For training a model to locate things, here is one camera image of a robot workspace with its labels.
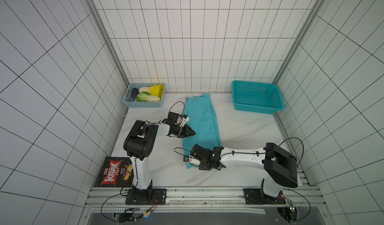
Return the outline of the teal long pants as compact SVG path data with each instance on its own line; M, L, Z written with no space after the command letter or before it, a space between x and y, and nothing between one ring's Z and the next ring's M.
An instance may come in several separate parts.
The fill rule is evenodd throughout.
M196 133L192 137L182 139L184 155L188 156L194 145L203 151L213 151L221 146L221 138L216 112L211 102L211 95L202 94L186 98L184 114L190 119L187 125Z

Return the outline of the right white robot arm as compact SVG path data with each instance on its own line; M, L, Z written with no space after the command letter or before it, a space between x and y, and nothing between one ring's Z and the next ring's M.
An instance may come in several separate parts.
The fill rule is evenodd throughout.
M200 170L221 170L231 166L251 167L268 173L261 184L261 196L277 198L284 188L297 188L298 160L296 156L274 143L266 143L262 149L235 150L214 147L212 150L194 145L188 155L187 163Z

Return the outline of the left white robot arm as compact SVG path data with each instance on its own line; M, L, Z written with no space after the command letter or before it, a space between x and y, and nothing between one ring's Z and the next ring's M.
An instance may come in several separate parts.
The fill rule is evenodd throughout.
M193 137L195 134L195 131L188 125L170 125L137 120L123 145L133 165L133 194L142 199L150 199L153 195L153 181L150 177L148 157L153 151L157 136L184 139Z

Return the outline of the green napa cabbage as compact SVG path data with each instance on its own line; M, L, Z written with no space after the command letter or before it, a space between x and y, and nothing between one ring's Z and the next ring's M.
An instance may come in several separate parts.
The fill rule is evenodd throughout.
M157 96L153 96L148 92L142 92L137 95L136 102L160 102L161 99Z

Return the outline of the light blue perforated basket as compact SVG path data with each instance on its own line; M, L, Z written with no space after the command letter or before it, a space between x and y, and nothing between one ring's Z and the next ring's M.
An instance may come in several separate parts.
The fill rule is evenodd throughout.
M132 83L127 88L123 103L128 108L162 108L164 97L163 83Z

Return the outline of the dark purple eggplant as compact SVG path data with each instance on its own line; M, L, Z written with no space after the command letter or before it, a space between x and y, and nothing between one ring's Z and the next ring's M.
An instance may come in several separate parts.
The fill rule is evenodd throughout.
M137 95L139 94L139 90L137 88L133 88L131 91L132 95L132 101L136 102L137 101Z

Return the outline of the teal plastic basket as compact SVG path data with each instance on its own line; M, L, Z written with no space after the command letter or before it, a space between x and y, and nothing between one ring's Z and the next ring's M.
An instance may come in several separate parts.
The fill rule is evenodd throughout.
M238 111L272 115L284 109L281 92L273 84L233 81L232 101Z

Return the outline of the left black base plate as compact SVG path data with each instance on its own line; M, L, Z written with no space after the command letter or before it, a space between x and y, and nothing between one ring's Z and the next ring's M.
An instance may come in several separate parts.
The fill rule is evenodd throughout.
M132 188L128 190L126 205L164 205L166 203L167 190L166 189L153 189L138 190Z

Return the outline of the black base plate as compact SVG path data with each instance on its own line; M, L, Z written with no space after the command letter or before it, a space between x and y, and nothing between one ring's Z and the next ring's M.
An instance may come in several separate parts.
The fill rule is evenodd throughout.
M166 189L153 189L138 190L132 188L128 190L126 205L164 205L166 203L167 190Z
M243 189L246 205L285 205L283 198L265 195L262 189Z

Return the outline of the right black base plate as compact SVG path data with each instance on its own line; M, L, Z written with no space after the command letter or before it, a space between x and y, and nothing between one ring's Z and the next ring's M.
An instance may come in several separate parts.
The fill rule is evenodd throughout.
M262 189L243 189L246 205L285 205L283 198L265 195Z

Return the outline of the aluminium mounting rail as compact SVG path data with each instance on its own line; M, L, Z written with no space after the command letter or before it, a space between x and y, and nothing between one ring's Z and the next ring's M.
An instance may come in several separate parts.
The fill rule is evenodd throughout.
M127 189L92 188L79 223L119 225L331 225L317 187L284 189L285 205L246 205L242 187L164 187L164 205L126 205Z

